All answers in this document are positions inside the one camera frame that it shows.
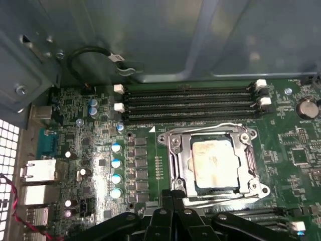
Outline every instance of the cpu socket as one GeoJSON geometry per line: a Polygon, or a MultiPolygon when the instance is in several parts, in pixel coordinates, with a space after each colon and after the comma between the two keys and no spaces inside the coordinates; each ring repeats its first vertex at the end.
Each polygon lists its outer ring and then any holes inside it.
{"type": "Polygon", "coordinates": [[[256,137],[254,129],[234,123],[160,134],[158,142],[168,148],[171,189],[184,191],[184,205],[198,208],[252,203],[269,195],[256,170],[256,137]]]}

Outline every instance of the white connector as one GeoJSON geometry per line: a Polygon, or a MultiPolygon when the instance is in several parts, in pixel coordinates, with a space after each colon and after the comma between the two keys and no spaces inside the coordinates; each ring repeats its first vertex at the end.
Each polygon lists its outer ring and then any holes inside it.
{"type": "Polygon", "coordinates": [[[117,112],[124,113],[125,112],[125,106],[123,103],[115,103],[114,104],[114,109],[117,112]]]}
{"type": "Polygon", "coordinates": [[[262,98],[259,100],[259,104],[260,104],[260,105],[269,105],[269,104],[272,104],[271,98],[270,98],[270,97],[262,97],[262,98]]]}
{"type": "Polygon", "coordinates": [[[303,221],[291,222],[289,226],[294,231],[305,231],[305,225],[303,221]]]}
{"type": "Polygon", "coordinates": [[[260,89],[260,88],[263,88],[265,87],[267,84],[266,84],[266,79],[258,79],[256,82],[255,82],[255,87],[256,89],[260,89]]]}
{"type": "Polygon", "coordinates": [[[114,84],[114,92],[119,94],[124,94],[125,93],[124,86],[122,84],[114,84]]]}

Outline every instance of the red and black wire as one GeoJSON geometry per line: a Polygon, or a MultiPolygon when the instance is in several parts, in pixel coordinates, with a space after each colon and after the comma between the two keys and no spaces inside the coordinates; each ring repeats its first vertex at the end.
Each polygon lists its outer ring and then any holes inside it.
{"type": "Polygon", "coordinates": [[[56,241],[63,241],[64,240],[62,237],[59,237],[59,238],[52,237],[47,232],[39,230],[36,226],[32,225],[31,223],[29,223],[29,222],[23,220],[21,217],[19,217],[18,214],[17,214],[17,207],[18,207],[18,201],[19,201],[17,188],[14,185],[14,183],[9,178],[7,178],[4,174],[0,173],[0,178],[4,178],[6,180],[6,183],[11,186],[11,192],[14,194],[14,202],[13,202],[13,205],[12,205],[12,207],[13,207],[12,216],[15,218],[15,220],[17,222],[20,222],[23,225],[27,226],[33,232],[38,232],[38,233],[46,236],[47,239],[49,239],[49,240],[56,240],[56,241]]]}

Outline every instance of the white grille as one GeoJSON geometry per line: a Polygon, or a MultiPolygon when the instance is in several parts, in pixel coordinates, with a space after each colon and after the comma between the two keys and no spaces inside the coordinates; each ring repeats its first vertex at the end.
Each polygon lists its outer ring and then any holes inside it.
{"type": "MultiPolygon", "coordinates": [[[[0,173],[13,178],[19,139],[19,128],[0,119],[0,173]]],[[[11,186],[4,179],[0,183],[0,241],[4,240],[11,186]]]]}

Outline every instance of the motherboard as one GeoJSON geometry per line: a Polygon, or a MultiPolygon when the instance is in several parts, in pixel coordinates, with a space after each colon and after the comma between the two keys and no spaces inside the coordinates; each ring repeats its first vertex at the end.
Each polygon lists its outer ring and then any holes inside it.
{"type": "Polygon", "coordinates": [[[126,211],[143,217],[170,189],[207,217],[228,211],[321,240],[320,87],[260,79],[54,89],[55,121],[37,151],[61,169],[46,228],[68,237],[126,211]]]}

